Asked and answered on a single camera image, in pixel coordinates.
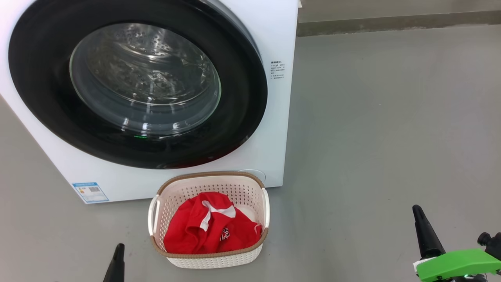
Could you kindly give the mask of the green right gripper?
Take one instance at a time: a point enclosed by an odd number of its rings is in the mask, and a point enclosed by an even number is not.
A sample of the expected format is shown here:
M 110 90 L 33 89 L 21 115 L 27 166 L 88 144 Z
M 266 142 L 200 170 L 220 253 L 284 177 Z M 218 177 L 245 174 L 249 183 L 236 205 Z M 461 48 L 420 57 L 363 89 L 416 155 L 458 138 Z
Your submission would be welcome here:
M 415 272 L 422 282 L 446 281 L 454 277 L 495 274 L 501 268 L 500 260 L 481 249 L 444 250 L 423 209 L 412 207 L 421 259 L 415 262 Z

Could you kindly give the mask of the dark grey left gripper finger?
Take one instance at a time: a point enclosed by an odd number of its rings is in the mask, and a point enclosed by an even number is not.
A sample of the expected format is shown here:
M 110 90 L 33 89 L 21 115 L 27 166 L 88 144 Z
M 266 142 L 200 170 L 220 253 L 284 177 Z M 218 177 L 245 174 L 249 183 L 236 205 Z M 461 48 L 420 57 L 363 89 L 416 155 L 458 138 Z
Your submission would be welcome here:
M 125 245 L 117 244 L 103 282 L 124 282 L 124 251 Z

